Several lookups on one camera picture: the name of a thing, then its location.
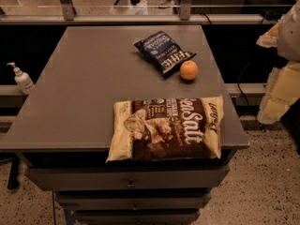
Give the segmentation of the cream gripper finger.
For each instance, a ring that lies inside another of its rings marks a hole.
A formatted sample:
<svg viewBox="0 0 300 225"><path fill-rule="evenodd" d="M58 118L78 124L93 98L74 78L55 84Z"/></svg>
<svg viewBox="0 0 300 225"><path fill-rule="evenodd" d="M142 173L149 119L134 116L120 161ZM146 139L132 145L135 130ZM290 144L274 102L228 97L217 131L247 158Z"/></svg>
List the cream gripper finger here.
<svg viewBox="0 0 300 225"><path fill-rule="evenodd" d="M278 29L280 23L276 23L267 32L259 36L256 44L264 48L272 48L278 45Z"/></svg>
<svg viewBox="0 0 300 225"><path fill-rule="evenodd" d="M300 98L300 63L290 61L285 67L274 67L265 86L257 120L274 124Z"/></svg>

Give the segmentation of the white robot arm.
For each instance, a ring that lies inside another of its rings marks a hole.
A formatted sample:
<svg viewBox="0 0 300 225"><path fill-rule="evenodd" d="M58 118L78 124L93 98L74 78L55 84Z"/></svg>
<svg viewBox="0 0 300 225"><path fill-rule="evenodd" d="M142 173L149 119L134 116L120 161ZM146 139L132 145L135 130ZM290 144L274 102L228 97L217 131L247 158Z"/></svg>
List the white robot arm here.
<svg viewBox="0 0 300 225"><path fill-rule="evenodd" d="M275 47L277 54L288 60L285 67L270 72L257 114L260 123L273 124L300 98L300 1L260 36L257 44Z"/></svg>

